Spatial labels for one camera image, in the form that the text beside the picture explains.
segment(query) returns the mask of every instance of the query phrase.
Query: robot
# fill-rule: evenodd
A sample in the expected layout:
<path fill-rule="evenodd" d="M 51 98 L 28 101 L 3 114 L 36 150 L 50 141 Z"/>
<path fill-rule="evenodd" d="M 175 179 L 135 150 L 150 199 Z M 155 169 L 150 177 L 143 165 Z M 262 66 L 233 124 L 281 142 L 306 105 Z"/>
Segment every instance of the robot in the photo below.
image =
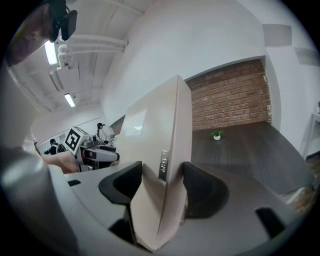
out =
<path fill-rule="evenodd" d="M 76 162 L 80 166 L 87 165 L 90 171 L 109 167 L 120 157 L 115 147 L 100 145 L 96 136 L 79 127 L 70 128 L 64 143 L 74 154 Z"/>

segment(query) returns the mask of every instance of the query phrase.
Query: human hand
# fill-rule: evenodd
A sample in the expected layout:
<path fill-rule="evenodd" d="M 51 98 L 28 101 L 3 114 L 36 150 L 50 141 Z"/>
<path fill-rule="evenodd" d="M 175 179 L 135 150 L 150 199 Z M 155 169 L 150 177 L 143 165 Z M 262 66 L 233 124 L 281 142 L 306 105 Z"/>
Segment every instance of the human hand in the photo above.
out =
<path fill-rule="evenodd" d="M 41 155 L 41 157 L 47 164 L 60 167 L 64 174 L 77 173 L 79 171 L 75 156 L 71 151 L 54 155 Z"/>

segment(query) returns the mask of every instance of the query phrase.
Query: white pipe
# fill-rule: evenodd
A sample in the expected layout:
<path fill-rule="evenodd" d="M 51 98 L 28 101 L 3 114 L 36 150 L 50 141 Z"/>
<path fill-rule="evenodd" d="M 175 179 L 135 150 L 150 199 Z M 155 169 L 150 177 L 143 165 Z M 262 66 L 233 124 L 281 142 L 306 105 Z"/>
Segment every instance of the white pipe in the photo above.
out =
<path fill-rule="evenodd" d="M 46 70 L 46 69 L 44 69 L 44 70 L 41 70 L 41 69 L 40 70 L 32 70 L 32 71 L 26 73 L 25 75 L 28 76 L 28 77 L 31 77 L 33 75 L 36 75 L 36 74 L 42 73 L 42 72 L 48 72 L 48 70 Z"/>
<path fill-rule="evenodd" d="M 100 47 L 100 48 L 110 48 L 114 50 L 121 50 L 123 51 L 125 48 L 122 46 L 115 46 L 110 44 L 104 43 L 70 43 L 70 47 Z"/>
<path fill-rule="evenodd" d="M 102 35 L 74 34 L 70 38 L 71 39 L 104 41 L 104 42 L 110 42 L 110 43 L 125 45 L 125 46 L 128 44 L 128 41 L 126 41 L 126 40 L 116 39 L 116 38 L 113 38 L 113 37 L 102 36 Z"/>
<path fill-rule="evenodd" d="M 68 49 L 68 46 L 66 44 L 60 44 L 58 47 L 58 54 L 62 54 L 63 52 L 66 52 L 67 49 Z"/>
<path fill-rule="evenodd" d="M 74 55 L 74 54 L 90 54 L 90 53 L 118 53 L 118 50 L 76 50 L 69 52 L 62 52 L 58 56 L 62 55 Z"/>
<path fill-rule="evenodd" d="M 111 1 L 111 0 L 103 0 L 103 1 L 105 1 L 105 2 L 107 2 L 109 4 L 112 4 L 112 5 L 115 5 L 115 6 L 119 6 L 119 7 L 123 8 L 123 9 L 127 9 L 128 11 L 131 11 L 131 12 L 137 14 L 137 15 L 140 15 L 140 16 L 145 15 L 143 12 L 138 11 L 138 10 L 136 10 L 134 8 L 131 8 L 131 7 L 129 7 L 129 6 L 125 5 L 125 4 L 123 4 L 123 3 L 114 2 L 114 1 Z"/>

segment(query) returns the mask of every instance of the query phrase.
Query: potted plant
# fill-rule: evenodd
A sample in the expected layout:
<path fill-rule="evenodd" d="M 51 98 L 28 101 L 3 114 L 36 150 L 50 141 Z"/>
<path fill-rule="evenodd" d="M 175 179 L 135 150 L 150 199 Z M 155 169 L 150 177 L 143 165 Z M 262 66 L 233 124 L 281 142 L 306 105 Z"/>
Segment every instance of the potted plant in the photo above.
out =
<path fill-rule="evenodd" d="M 218 141 L 220 140 L 222 134 L 223 134 L 222 131 L 213 131 L 211 132 L 210 136 L 214 138 L 214 140 Z"/>

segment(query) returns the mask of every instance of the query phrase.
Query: white table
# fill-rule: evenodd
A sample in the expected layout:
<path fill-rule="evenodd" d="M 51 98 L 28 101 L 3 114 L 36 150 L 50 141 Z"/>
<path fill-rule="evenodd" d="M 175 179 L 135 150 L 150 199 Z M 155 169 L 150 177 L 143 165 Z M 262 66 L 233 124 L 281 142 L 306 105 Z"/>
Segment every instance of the white table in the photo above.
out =
<path fill-rule="evenodd" d="M 312 137 L 314 135 L 315 127 L 316 127 L 317 123 L 320 123 L 320 113 L 313 112 L 310 132 L 308 134 L 308 138 L 306 140 L 305 148 L 304 148 L 303 155 L 302 155 L 303 159 L 306 159 L 308 156 L 310 144 L 311 144 Z"/>

